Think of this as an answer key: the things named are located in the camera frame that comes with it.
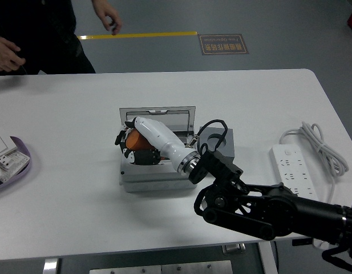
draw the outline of robotic arm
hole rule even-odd
[[[137,117],[126,122],[115,144],[124,143],[134,128],[154,151],[171,160],[177,172],[187,174],[193,184],[207,173],[215,177],[212,185],[200,191],[194,205],[195,212],[206,222],[267,241],[295,232],[337,244],[337,248],[323,252],[323,259],[352,272],[352,265],[333,257],[349,251],[352,258],[352,207],[300,198],[282,183],[247,185],[240,179],[242,170],[227,162],[221,153],[204,146],[197,151],[192,148],[195,140],[185,146],[155,120]],[[260,195],[249,195],[251,192]]]

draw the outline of orange object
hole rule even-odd
[[[138,130],[133,129],[127,139],[126,139],[126,147],[130,150],[154,150],[154,146],[152,146],[148,140],[139,133]]]

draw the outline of yellow floor line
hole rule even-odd
[[[128,34],[104,34],[104,35],[80,35],[79,40],[89,39],[119,39],[119,38],[139,38],[139,37],[163,37],[163,36],[187,36],[197,35],[197,31],[176,31],[172,33],[128,33]]]

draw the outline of white power cord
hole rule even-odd
[[[317,128],[319,135],[314,131],[315,127]],[[287,135],[303,135],[309,141],[313,150],[318,153],[323,166],[333,177],[333,183],[327,200],[327,203],[331,203],[335,190],[335,179],[339,176],[343,176],[345,172],[348,171],[349,168],[347,161],[342,155],[324,142],[323,132],[318,124],[313,124],[311,126],[302,122],[300,128],[285,131],[280,138],[280,144],[282,144],[283,138]]]

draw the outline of black robotic arm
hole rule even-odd
[[[242,170],[218,151],[206,150],[189,180],[196,184],[208,172],[215,180],[199,193],[194,206],[206,222],[268,241],[295,232],[337,244],[323,252],[323,259],[352,272],[352,265],[333,257],[348,251],[352,258],[352,207],[300,198],[282,183],[247,185],[240,179]]]

